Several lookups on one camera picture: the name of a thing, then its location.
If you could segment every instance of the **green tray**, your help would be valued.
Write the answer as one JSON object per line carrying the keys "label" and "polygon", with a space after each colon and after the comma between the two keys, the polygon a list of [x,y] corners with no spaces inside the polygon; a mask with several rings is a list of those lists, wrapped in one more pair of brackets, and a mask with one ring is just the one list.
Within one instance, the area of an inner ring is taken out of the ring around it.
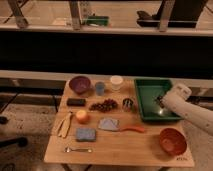
{"label": "green tray", "polygon": [[176,121],[182,119],[175,113],[162,109],[155,101],[171,89],[170,80],[135,79],[138,106],[143,121]]}
{"label": "green tray", "polygon": [[89,16],[86,20],[86,25],[96,24],[99,26],[107,26],[109,22],[108,16]]}

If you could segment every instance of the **purple bowl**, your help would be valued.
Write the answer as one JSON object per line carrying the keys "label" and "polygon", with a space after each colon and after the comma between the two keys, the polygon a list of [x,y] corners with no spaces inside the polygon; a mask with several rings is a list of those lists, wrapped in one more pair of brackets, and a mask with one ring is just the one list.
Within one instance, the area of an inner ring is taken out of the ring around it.
{"label": "purple bowl", "polygon": [[75,93],[82,94],[90,89],[91,81],[85,76],[77,76],[69,82],[69,86]]}

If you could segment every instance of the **wooden table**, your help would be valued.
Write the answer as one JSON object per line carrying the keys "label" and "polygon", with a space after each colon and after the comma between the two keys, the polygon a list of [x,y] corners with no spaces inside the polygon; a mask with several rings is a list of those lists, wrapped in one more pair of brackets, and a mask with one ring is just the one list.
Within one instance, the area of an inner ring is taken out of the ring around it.
{"label": "wooden table", "polygon": [[[189,149],[180,156],[171,157],[167,155],[159,146],[158,136],[164,128],[175,128],[183,132],[180,122],[164,124],[143,123],[140,119],[136,94],[133,81],[125,81],[121,90],[115,92],[110,89],[108,82],[104,96],[97,96],[94,92],[88,92],[83,97],[87,97],[86,107],[68,107],[66,101],[68,98],[79,98],[66,83],[64,94],[56,115],[52,134],[49,139],[45,154],[45,162],[49,163],[70,163],[70,164],[97,164],[97,165],[128,165],[128,166],[161,166],[161,167],[193,167],[194,161]],[[124,112],[122,110],[122,100],[132,98],[136,104],[136,113]],[[89,106],[94,102],[102,102],[104,99],[112,98],[119,103],[119,108],[109,113],[100,113],[89,111]],[[59,138],[56,133],[56,127],[60,120],[69,112],[76,112],[79,109],[86,109],[91,116],[91,121],[87,125],[77,123],[75,117],[72,119],[71,127],[67,138]],[[119,125],[142,124],[147,130],[146,133],[133,131],[109,132],[98,129],[99,120],[103,117],[112,117],[119,119]],[[96,142],[76,142],[75,131],[78,127],[91,127],[97,130]],[[93,149],[92,153],[72,152],[64,153],[66,146],[74,148]]]}

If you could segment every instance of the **white cup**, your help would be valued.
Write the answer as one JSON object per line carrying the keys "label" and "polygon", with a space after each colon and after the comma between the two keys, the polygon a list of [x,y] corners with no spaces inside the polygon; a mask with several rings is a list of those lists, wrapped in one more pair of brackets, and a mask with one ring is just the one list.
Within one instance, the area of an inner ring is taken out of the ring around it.
{"label": "white cup", "polygon": [[123,77],[114,75],[110,77],[110,83],[113,90],[119,90],[124,82]]}

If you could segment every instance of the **metal bowl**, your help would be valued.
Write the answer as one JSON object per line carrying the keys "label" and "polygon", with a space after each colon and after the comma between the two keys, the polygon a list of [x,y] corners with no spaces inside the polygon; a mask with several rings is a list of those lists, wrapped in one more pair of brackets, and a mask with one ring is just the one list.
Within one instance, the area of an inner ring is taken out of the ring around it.
{"label": "metal bowl", "polygon": [[85,76],[74,77],[69,82],[69,87],[77,94],[83,94],[90,89],[91,81]]}
{"label": "metal bowl", "polygon": [[185,137],[173,128],[166,128],[162,130],[159,142],[162,149],[172,156],[181,155],[187,149]]}

